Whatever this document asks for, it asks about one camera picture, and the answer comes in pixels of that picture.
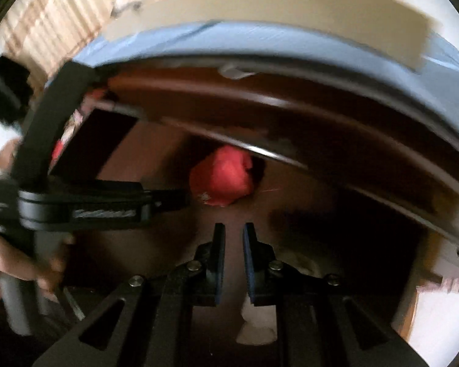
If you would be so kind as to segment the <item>person's left hand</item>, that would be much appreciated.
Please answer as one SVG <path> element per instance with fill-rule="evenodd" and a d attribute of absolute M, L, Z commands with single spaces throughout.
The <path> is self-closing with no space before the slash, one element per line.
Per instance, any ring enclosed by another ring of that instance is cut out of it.
<path fill-rule="evenodd" d="M 22 281 L 36 282 L 42 295 L 56 302 L 57 297 L 54 292 L 62 280 L 66 252 L 72 244 L 74 244 L 74 237 L 67 234 L 47 262 L 36 262 L 0 236 L 0 278 L 9 275 Z"/>

